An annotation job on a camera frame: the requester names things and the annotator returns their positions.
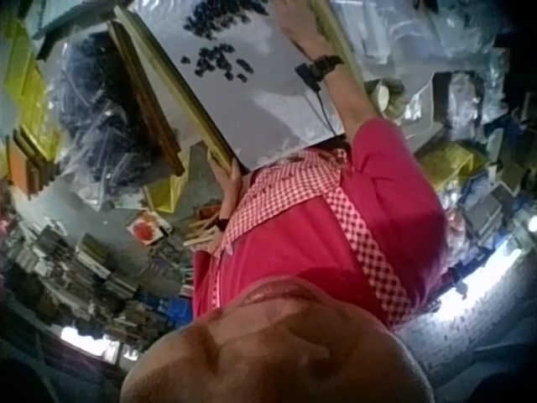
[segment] pink shirt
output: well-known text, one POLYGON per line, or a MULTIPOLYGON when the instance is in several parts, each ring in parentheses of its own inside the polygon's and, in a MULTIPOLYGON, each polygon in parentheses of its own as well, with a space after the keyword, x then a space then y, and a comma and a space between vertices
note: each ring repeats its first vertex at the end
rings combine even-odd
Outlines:
MULTIPOLYGON (((353 170, 341 188, 419 307, 439 279, 446 256, 446 219, 438 198, 406 146, 400 129, 375 118, 352 143, 353 170)), ((220 261, 222 306, 254 281, 296 275, 341 301, 370 311, 385 322, 380 304, 360 270, 340 224, 316 197, 243 234, 232 255, 220 261)), ((216 262, 206 252, 194 257, 194 313, 211 309, 216 262)))

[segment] white paper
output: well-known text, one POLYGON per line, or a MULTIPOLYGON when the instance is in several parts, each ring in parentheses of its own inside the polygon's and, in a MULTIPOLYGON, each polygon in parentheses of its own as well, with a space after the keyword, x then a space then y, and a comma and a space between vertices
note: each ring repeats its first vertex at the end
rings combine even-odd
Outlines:
MULTIPOLYGON (((200 39, 183 29, 186 18, 200 0, 157 2, 139 0, 134 9, 186 79, 238 158, 249 169, 273 162, 292 152, 332 136, 316 95, 295 73, 308 60, 284 37, 276 23, 274 5, 265 5, 270 15, 248 13, 248 24, 233 25, 216 35, 200 39), (244 73, 247 83, 228 81, 222 71, 196 76, 201 48, 230 44, 228 54, 233 73, 242 72, 235 60, 244 59, 253 69, 244 73), (191 64, 180 59, 187 56, 191 64)), ((321 98, 332 127, 343 132, 341 120, 325 88, 321 98)))

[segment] wooden frame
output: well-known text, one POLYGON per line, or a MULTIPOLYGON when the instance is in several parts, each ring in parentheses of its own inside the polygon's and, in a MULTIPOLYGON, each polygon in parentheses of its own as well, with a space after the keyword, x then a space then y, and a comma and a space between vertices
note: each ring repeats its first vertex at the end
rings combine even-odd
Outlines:
POLYGON ((168 119, 162 112, 159 100, 154 95, 153 88, 145 74, 142 63, 138 58, 136 48, 125 28, 115 21, 108 23, 108 33, 115 42, 117 50, 125 62, 134 93, 138 99, 143 120, 149 129, 150 139, 158 144, 168 165, 174 175, 181 176, 185 173, 185 167, 179 158, 180 146, 177 144, 174 131, 168 123, 168 119))
MULTIPOLYGON (((348 44, 341 25, 326 0, 310 0, 320 28, 334 50, 345 61, 356 83, 363 87, 362 71, 348 44)), ((179 73, 171 59, 164 52, 159 42, 150 32, 143 20, 124 7, 115 7, 114 12, 125 29, 139 46, 149 63, 155 69, 163 83, 168 87, 172 97, 183 109, 188 111, 200 130, 201 137, 208 149, 226 170, 231 169, 233 152, 222 133, 212 122, 211 117, 201 105, 185 78, 179 73)))
POLYGON ((208 149, 226 170, 231 170, 233 157, 231 148, 143 20, 124 7, 115 7, 114 12, 133 41, 148 58, 172 97, 196 123, 208 149))

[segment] person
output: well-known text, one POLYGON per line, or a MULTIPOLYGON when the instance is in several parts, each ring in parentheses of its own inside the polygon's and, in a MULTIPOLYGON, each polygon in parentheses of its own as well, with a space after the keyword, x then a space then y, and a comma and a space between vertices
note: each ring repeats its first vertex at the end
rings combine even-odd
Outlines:
MULTIPOLYGON (((275 5, 310 60, 335 54, 307 0, 275 5)), ((433 400, 393 330, 440 277, 444 213, 400 129, 347 68, 324 83, 350 151, 303 150, 246 190, 237 163, 230 175, 211 163, 229 221, 194 257, 197 318, 143 355, 123 402, 433 400)))

